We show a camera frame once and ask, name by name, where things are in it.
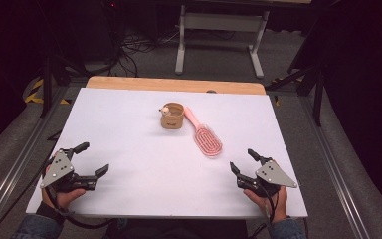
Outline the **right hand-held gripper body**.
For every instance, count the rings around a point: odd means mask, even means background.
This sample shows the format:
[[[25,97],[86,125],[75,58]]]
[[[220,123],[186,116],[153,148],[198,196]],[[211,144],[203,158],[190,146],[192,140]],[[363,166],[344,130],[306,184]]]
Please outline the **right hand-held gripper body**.
[[[263,198],[278,193],[282,186],[297,188],[297,183],[271,158],[258,156],[256,161],[261,164],[261,167],[255,171],[255,178],[246,176],[239,169],[236,169],[237,186],[239,188],[249,189]]]

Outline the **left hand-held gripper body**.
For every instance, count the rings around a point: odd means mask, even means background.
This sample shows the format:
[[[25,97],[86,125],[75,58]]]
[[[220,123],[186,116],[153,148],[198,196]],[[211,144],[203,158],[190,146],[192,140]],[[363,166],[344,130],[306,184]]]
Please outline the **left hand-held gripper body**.
[[[53,156],[52,163],[46,172],[41,189],[54,189],[56,192],[68,193],[76,189],[92,191],[96,189],[98,177],[79,176],[71,163],[74,154],[82,152],[78,148],[59,149]]]

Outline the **pink hairbrush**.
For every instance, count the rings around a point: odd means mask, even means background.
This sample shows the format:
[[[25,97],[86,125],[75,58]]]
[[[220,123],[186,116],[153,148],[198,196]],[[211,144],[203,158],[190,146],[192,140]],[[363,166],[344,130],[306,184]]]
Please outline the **pink hairbrush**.
[[[201,152],[206,156],[216,156],[220,154],[223,144],[217,136],[206,125],[199,123],[188,107],[184,108],[184,115],[194,126],[194,141]]]

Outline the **tan round cup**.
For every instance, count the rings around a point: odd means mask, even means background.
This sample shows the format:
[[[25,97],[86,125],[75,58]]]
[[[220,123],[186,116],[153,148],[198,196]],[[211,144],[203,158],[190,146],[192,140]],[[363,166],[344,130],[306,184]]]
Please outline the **tan round cup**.
[[[160,110],[160,123],[166,129],[179,129],[184,121],[184,108],[178,103],[167,103]]]

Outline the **person's left hand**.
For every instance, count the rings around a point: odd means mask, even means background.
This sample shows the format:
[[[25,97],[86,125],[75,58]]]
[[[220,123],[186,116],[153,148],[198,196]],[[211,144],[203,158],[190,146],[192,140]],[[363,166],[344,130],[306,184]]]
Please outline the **person's left hand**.
[[[69,208],[70,204],[74,200],[83,196],[85,193],[86,193],[86,191],[84,189],[76,189],[76,190],[73,190],[73,191],[68,192],[68,193],[64,193],[64,192],[58,193],[57,199],[56,199],[57,205],[60,208],[67,210]],[[55,204],[52,202],[48,193],[45,190],[42,191],[42,201],[45,204],[47,204],[48,206],[50,206],[51,208],[55,207]]]

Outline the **person's right hand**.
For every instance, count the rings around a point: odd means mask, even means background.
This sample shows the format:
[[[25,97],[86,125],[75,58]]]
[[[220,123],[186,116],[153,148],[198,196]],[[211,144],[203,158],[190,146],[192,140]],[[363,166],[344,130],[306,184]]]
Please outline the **person's right hand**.
[[[244,189],[243,193],[259,207],[272,224],[287,218],[287,189],[284,186],[271,198],[259,197],[249,189]]]

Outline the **black wristband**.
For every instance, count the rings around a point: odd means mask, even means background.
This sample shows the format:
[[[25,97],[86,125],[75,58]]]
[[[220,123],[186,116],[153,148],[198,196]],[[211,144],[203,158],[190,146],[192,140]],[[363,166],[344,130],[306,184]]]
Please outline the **black wristband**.
[[[41,202],[40,206],[36,211],[36,214],[50,218],[60,225],[62,225],[65,222],[65,217],[58,210],[49,206],[45,202]]]

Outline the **white board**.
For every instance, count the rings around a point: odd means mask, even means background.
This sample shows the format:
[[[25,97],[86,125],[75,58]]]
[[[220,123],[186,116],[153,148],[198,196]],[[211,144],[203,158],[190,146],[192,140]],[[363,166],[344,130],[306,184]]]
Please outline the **white board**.
[[[221,141],[221,153],[204,155],[189,121],[163,128],[159,110],[167,103],[189,108]],[[262,95],[83,88],[57,146],[83,142],[90,146],[73,157],[76,173],[108,168],[96,189],[71,205],[85,216],[258,218],[260,209],[238,188],[231,168],[253,176],[260,166],[248,154],[254,150],[294,174],[271,100]]]

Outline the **yellow black hazard tape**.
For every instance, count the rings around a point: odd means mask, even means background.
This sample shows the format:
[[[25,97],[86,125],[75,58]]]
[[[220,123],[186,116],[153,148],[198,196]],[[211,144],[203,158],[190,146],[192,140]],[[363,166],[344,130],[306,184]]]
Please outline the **yellow black hazard tape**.
[[[272,84],[278,83],[282,81],[284,78],[275,78],[272,80]],[[291,83],[299,85],[303,81],[303,77],[297,78],[296,80],[292,80]],[[275,105],[279,107],[281,105],[281,100],[279,96],[274,95]]]
[[[38,91],[40,87],[44,84],[43,79],[37,80],[34,85],[32,86],[30,93],[25,98],[25,103],[35,103],[35,104],[42,104],[44,100],[42,98],[38,97]]]

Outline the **black metal stand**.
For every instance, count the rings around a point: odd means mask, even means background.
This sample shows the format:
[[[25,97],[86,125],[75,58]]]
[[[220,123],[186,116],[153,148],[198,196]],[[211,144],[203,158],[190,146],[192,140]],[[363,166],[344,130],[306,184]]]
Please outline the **black metal stand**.
[[[43,60],[43,106],[41,117],[44,118],[55,104],[52,85],[56,83],[58,87],[67,87],[72,80],[69,69],[72,69],[80,77],[89,78],[94,74],[84,66],[77,65],[62,56],[51,54]]]
[[[301,82],[296,87],[296,93],[299,96],[307,97],[311,90],[315,89],[312,116],[315,124],[317,126],[321,126],[320,112],[323,97],[324,78],[320,66],[307,67],[302,70],[298,70],[281,80],[274,80],[270,85],[266,86],[266,90],[268,92],[275,91],[291,82],[296,81],[297,79],[301,79]]]

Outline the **person's dark lap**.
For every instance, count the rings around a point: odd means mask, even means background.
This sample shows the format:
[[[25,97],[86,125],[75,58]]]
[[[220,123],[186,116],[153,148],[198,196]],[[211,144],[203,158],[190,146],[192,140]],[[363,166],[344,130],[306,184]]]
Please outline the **person's dark lap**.
[[[103,239],[247,239],[245,220],[116,219]]]

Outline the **wooden table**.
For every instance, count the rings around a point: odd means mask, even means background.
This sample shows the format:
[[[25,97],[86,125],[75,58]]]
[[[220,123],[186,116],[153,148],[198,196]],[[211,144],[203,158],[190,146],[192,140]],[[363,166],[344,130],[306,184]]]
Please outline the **wooden table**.
[[[265,87],[260,83],[103,76],[93,76],[89,78],[86,87],[90,89],[217,93],[238,95],[264,95],[266,93]]]

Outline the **aluminium rail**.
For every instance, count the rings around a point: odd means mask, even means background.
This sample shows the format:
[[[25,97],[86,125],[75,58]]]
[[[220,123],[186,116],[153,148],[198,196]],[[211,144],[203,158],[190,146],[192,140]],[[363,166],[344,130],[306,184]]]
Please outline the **aluminium rail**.
[[[310,100],[307,97],[299,99],[303,111],[309,121],[311,128],[315,134],[315,138],[321,148],[322,158],[329,177],[333,183],[333,187],[337,193],[340,204],[348,219],[349,225],[356,239],[370,239],[365,224],[360,216],[358,208],[354,202],[352,193],[350,192],[346,181],[335,161],[335,157],[331,151],[330,145],[325,137],[325,134],[320,126],[318,126],[313,118]]]
[[[66,91],[67,87],[55,90],[43,117],[42,105],[27,105],[0,135],[0,216]]]

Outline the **white desk frame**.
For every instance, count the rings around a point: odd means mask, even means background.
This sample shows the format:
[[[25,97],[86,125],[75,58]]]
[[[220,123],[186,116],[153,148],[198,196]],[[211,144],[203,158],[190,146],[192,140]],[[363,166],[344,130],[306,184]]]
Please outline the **white desk frame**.
[[[294,11],[297,7],[306,7],[311,0],[261,0],[260,14],[238,15],[231,13],[196,13],[189,12],[182,4],[179,16],[179,45],[175,73],[181,75],[185,63],[185,30],[232,31],[255,34],[255,40],[248,46],[248,51],[257,78],[264,77],[258,51],[272,12]]]

